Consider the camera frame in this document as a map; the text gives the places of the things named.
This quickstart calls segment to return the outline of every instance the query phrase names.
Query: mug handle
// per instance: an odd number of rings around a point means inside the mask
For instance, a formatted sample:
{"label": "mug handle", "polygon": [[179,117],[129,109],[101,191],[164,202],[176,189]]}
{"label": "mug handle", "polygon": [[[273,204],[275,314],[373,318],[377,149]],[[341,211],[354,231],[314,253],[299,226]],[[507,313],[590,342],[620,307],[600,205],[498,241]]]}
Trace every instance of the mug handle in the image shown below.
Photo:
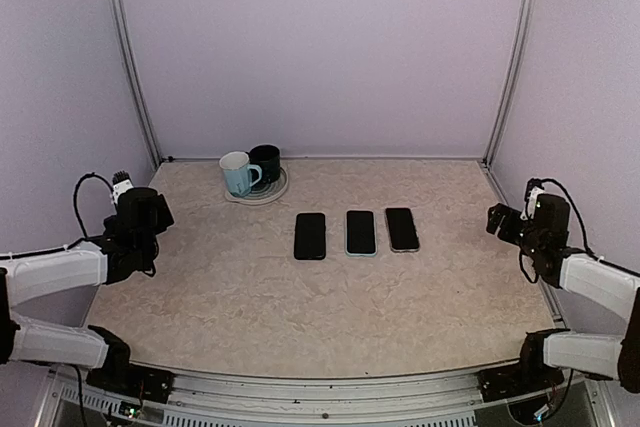
{"label": "mug handle", "polygon": [[249,170],[255,170],[258,173],[258,178],[256,180],[252,180],[251,184],[249,185],[249,187],[253,187],[262,180],[262,167],[260,167],[259,165],[249,164]]}

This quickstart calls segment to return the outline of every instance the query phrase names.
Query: black mug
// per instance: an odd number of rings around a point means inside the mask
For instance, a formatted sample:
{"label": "black mug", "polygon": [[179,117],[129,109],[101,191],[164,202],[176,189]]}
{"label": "black mug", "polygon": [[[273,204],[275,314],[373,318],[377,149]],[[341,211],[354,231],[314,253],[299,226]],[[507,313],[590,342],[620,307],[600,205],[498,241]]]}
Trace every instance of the black mug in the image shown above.
{"label": "black mug", "polygon": [[266,186],[280,178],[280,149],[275,145],[258,145],[249,152],[249,161],[262,169],[262,180],[256,187]]}

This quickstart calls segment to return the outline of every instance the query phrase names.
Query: phone screen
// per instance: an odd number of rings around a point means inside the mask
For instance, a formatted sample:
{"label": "phone screen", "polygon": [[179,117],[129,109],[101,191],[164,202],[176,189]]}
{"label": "phone screen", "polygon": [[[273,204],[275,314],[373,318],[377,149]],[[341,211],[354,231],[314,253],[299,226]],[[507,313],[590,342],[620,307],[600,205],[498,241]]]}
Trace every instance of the phone screen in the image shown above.
{"label": "phone screen", "polygon": [[322,260],[327,255],[325,219],[321,212],[298,214],[293,256],[298,260]]}
{"label": "phone screen", "polygon": [[376,253],[376,230],[373,212],[349,210],[347,212],[347,253],[374,255]]}
{"label": "phone screen", "polygon": [[413,223],[411,210],[407,208],[386,209],[387,228],[389,229],[389,240],[391,250],[413,251],[420,248],[420,241]]}

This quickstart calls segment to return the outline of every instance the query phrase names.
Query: vertical metal post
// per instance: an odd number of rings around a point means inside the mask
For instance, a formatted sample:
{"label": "vertical metal post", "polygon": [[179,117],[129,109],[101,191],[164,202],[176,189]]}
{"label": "vertical metal post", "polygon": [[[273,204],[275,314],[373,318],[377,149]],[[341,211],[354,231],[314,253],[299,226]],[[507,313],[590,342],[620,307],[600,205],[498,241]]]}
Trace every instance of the vertical metal post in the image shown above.
{"label": "vertical metal post", "polygon": [[511,110],[513,94],[516,89],[518,74],[520,73],[520,66],[522,65],[522,59],[524,57],[529,25],[531,24],[534,1],[535,0],[522,0],[520,3],[520,14],[518,16],[518,24],[516,27],[516,37],[511,50],[511,59],[509,60],[507,78],[505,79],[505,83],[502,88],[498,114],[483,158],[483,162],[488,169],[491,169],[491,165],[495,160],[498,147],[500,146],[500,141],[504,134],[507,116]]}
{"label": "vertical metal post", "polygon": [[133,57],[131,41],[129,40],[129,31],[127,30],[127,19],[125,16],[124,4],[122,0],[110,1],[111,12],[113,14],[116,32],[118,34],[118,43],[120,44],[120,52],[122,54],[127,80],[133,96],[136,115],[138,117],[138,122],[140,123],[144,142],[151,158],[151,163],[153,164],[153,168],[157,170],[162,162],[162,155],[160,154],[158,141],[156,140],[151,118],[149,117],[149,111],[147,110],[147,105],[145,103],[144,96],[142,95],[140,78],[138,76],[138,70]]}

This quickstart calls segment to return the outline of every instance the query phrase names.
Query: light blue mug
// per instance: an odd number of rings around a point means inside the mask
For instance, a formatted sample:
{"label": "light blue mug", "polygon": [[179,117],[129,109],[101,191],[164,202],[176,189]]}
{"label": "light blue mug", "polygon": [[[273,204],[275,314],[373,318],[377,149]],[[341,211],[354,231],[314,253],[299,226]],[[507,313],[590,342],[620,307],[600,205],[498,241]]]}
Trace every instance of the light blue mug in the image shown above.
{"label": "light blue mug", "polygon": [[[249,155],[246,152],[229,152],[220,159],[220,168],[227,189],[234,197],[246,197],[251,192],[251,187],[262,179],[262,169],[259,165],[249,163]],[[252,170],[258,173],[257,179],[251,180]]]}

